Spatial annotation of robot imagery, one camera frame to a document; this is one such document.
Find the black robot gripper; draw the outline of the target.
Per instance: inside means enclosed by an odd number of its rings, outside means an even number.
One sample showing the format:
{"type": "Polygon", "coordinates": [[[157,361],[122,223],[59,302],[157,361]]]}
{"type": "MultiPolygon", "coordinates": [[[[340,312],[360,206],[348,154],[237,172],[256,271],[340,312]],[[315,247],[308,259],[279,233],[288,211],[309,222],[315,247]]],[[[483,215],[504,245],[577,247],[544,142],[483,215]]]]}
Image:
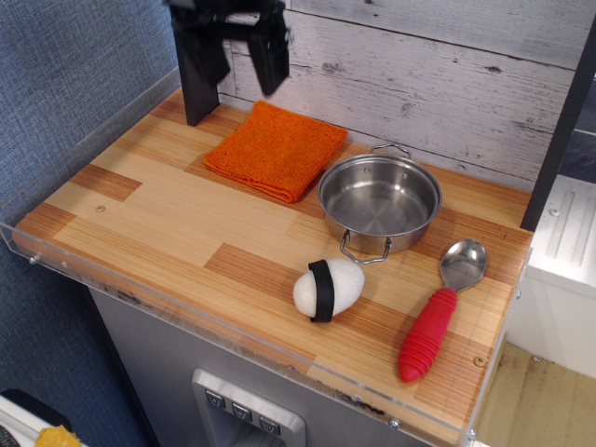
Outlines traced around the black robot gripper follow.
{"type": "Polygon", "coordinates": [[[289,76],[289,29],[283,1],[165,1],[173,31],[199,77],[216,87],[230,72],[224,40],[248,43],[262,93],[289,76]]]}

